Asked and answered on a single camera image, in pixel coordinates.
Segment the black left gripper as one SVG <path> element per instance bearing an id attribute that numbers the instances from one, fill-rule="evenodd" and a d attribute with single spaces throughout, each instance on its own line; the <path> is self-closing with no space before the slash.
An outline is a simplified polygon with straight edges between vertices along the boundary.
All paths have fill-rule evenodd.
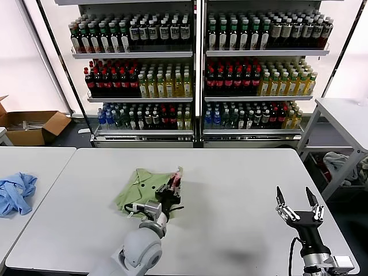
<path id="1" fill-rule="evenodd" d="M 174 178 L 157 188 L 155 198 L 161 203 L 164 214 L 170 214 L 172 206 L 181 203 L 180 189 L 181 181 L 176 181 Z"/>

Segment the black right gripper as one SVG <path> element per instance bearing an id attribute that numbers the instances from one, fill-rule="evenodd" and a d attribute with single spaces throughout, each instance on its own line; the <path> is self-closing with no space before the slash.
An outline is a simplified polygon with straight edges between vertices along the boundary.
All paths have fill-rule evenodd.
<path id="1" fill-rule="evenodd" d="M 298 232 L 303 250 L 327 250 L 328 247 L 323 244 L 318 230 L 324 220 L 324 206 L 318 203 L 309 187 L 306 187 L 305 190 L 312 211 L 295 212 L 286 204 L 279 186 L 277 186 L 277 207 L 275 210 L 287 222 L 288 226 Z"/>

